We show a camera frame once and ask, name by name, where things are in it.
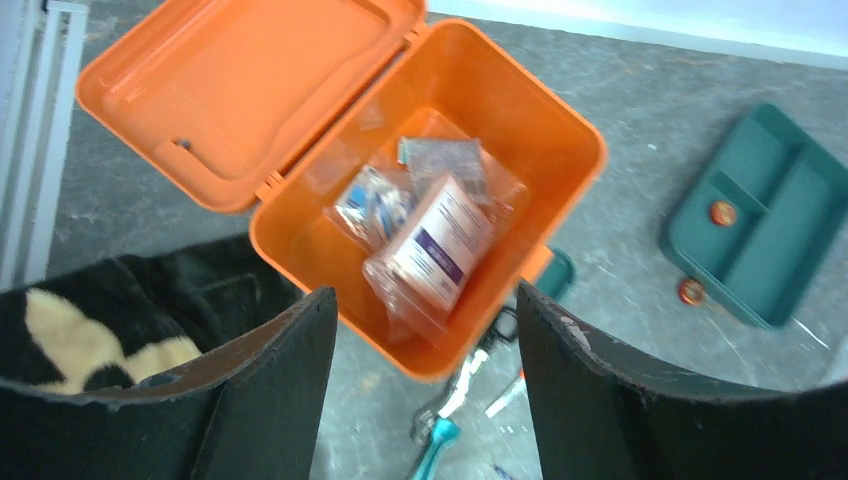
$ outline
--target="gray concrete floor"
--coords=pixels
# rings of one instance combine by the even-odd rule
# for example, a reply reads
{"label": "gray concrete floor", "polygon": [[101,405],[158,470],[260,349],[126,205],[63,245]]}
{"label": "gray concrete floor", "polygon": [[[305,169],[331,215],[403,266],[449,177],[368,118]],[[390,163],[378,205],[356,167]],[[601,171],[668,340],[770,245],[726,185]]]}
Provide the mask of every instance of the gray concrete floor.
{"label": "gray concrete floor", "polygon": [[[158,0],[92,3],[84,62]],[[566,306],[666,361],[779,390],[815,384],[848,334],[848,231],[843,229],[796,321],[747,327],[714,304],[683,306],[680,272],[659,252],[659,227],[731,122],[760,101],[783,107],[837,157],[848,159],[848,73],[494,22],[483,31],[603,133],[609,165],[552,244],[575,260]],[[241,232],[249,217],[202,210],[77,109],[62,184],[50,273],[111,255],[153,254]],[[496,352],[455,420],[463,429],[437,478],[540,478],[526,398],[494,420],[486,403],[518,368]],[[315,479],[401,478],[417,449],[413,411],[437,390],[394,370],[341,328],[319,433]]]}

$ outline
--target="plastic bag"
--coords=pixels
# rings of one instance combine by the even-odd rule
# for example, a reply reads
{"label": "plastic bag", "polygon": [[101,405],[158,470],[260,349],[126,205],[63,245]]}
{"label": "plastic bag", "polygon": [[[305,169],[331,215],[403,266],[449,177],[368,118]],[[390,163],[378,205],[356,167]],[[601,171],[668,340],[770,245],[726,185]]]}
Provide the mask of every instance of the plastic bag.
{"label": "plastic bag", "polygon": [[459,182],[444,174],[389,244],[365,261],[363,274],[391,321],[435,343],[494,230]]}
{"label": "plastic bag", "polygon": [[377,100],[366,105],[357,117],[360,130],[374,130],[386,125],[386,118],[383,115],[383,109]]}
{"label": "plastic bag", "polygon": [[492,202],[483,166],[483,149],[478,139],[401,138],[398,162],[406,165],[419,197],[445,173],[450,173],[475,203],[489,205]]}
{"label": "plastic bag", "polygon": [[369,251],[382,248],[415,207],[406,172],[381,172],[364,166],[325,213]]}
{"label": "plastic bag", "polygon": [[500,164],[494,157],[483,151],[483,166],[486,170],[486,182],[491,197],[488,204],[478,204],[486,218],[495,226],[495,237],[499,237],[510,225],[515,212],[522,210],[530,199],[527,186]]}

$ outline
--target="green plastic tray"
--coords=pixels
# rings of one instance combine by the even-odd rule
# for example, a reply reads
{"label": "green plastic tray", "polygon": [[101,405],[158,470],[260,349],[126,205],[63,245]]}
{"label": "green plastic tray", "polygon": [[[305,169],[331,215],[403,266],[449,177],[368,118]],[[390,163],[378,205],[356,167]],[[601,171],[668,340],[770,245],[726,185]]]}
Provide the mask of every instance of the green plastic tray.
{"label": "green plastic tray", "polygon": [[[715,225],[719,200],[737,214]],[[742,118],[663,229],[660,246],[737,318],[785,325],[848,211],[848,169],[774,105]]]}

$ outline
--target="box lid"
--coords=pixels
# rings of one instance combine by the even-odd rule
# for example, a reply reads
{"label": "box lid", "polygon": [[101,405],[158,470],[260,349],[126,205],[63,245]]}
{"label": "box lid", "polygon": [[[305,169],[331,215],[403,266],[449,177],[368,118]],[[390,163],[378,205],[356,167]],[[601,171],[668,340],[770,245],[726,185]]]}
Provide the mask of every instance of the box lid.
{"label": "box lid", "polygon": [[77,99],[196,202],[243,210],[423,27],[424,2],[169,0]]}

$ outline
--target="white wall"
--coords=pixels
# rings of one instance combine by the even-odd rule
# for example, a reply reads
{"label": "white wall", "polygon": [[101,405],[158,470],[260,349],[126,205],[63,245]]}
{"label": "white wall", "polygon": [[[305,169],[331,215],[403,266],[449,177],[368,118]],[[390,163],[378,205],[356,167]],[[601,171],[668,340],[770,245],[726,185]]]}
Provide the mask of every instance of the white wall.
{"label": "white wall", "polygon": [[846,0],[430,0],[487,20],[848,70]]}

